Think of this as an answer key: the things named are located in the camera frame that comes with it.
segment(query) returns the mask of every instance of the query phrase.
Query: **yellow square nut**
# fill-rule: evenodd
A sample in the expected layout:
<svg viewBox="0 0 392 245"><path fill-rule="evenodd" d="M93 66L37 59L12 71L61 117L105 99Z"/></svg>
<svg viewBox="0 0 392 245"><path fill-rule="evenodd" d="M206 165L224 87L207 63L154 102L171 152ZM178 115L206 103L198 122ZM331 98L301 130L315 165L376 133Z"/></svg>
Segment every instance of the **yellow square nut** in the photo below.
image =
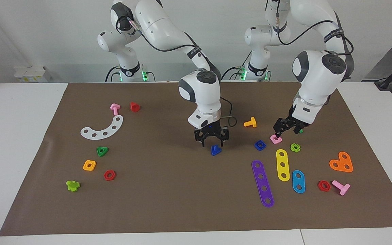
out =
<svg viewBox="0 0 392 245"><path fill-rule="evenodd" d="M84 169L85 171L93 171L93 169L95 169L95 166L96 166L96 162L95 162L95 161L87 160L87 161L84 163L83 169Z"/></svg>

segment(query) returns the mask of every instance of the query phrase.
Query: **red nut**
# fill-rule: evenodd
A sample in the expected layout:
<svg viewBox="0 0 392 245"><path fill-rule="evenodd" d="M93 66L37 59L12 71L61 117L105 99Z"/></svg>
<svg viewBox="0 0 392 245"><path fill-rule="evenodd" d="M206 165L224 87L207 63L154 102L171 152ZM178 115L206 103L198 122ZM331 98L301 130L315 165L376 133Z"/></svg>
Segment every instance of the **red nut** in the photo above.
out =
<svg viewBox="0 0 392 245"><path fill-rule="evenodd" d="M318 182L318 188L319 188L321 191L328 192L328 191L331 189L331 185L329 184L328 181L320 180L320 181Z"/></svg>
<svg viewBox="0 0 392 245"><path fill-rule="evenodd" d="M107 181L114 180L115 177L116 177L116 172L114 170L107 170L104 174L104 178Z"/></svg>
<svg viewBox="0 0 392 245"><path fill-rule="evenodd" d="M140 110L140 106L135 102L129 103L129 108L135 113Z"/></svg>

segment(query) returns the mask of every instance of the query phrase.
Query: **brown paper mat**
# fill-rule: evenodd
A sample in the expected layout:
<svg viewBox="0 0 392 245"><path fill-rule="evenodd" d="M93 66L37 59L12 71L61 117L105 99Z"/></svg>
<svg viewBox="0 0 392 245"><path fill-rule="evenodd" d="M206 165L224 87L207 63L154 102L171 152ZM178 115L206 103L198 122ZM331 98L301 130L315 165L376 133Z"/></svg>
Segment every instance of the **brown paper mat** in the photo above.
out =
<svg viewBox="0 0 392 245"><path fill-rule="evenodd" d="M202 148L194 140L187 117L196 105L180 98L176 83L69 84L0 235L392 227L392 184L338 91L305 133L291 130L282 143L270 142L275 120L287 115L298 88L223 83L238 125L213 157L210 146L218 141ZM141 105L138 113L129 110L131 101ZM83 138L83 127L109 126L112 103L122 105L121 129L102 141ZM243 127L251 116L258 127ZM258 140L267 143L261 152ZM291 152L291 143L301 151ZM110 150L100 158L98 146ZM290 171L305 174L304 194L277 178L280 148L288 152ZM340 151L352 158L350 174L328 165ZM97 161L93 172L82 169L85 160ZM260 203L253 160L264 163L272 208ZM104 180L108 169L117 172L115 180ZM67 180L81 183L78 192L67 190ZM340 196L334 187L320 191L319 180L352 187Z"/></svg>

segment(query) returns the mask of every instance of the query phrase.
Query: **white curved strip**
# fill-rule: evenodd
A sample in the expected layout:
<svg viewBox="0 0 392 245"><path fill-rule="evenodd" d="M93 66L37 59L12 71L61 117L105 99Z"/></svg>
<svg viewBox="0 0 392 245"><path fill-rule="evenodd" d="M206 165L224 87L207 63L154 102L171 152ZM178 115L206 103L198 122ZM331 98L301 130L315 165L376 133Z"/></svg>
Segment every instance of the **white curved strip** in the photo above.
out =
<svg viewBox="0 0 392 245"><path fill-rule="evenodd" d="M102 140L104 138L108 138L111 135L114 135L117 132L123 123L123 116L117 115L113 117L112 124L104 130L96 131L92 130L91 127L85 127L81 130L81 135L88 140Z"/></svg>

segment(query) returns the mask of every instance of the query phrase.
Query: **blue square nut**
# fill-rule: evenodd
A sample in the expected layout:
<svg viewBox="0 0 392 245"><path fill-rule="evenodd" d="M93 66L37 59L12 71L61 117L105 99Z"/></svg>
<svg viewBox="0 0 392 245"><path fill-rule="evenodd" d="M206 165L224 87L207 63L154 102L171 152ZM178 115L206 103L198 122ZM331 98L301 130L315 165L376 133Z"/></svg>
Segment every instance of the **blue square nut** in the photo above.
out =
<svg viewBox="0 0 392 245"><path fill-rule="evenodd" d="M255 148L257 150L263 150L264 148L266 148L266 143L264 143L264 141L257 141L255 143Z"/></svg>
<svg viewBox="0 0 392 245"><path fill-rule="evenodd" d="M219 154L220 152L222 152L222 148L220 148L218 145L214 145L211 147L211 155L215 156L217 154Z"/></svg>

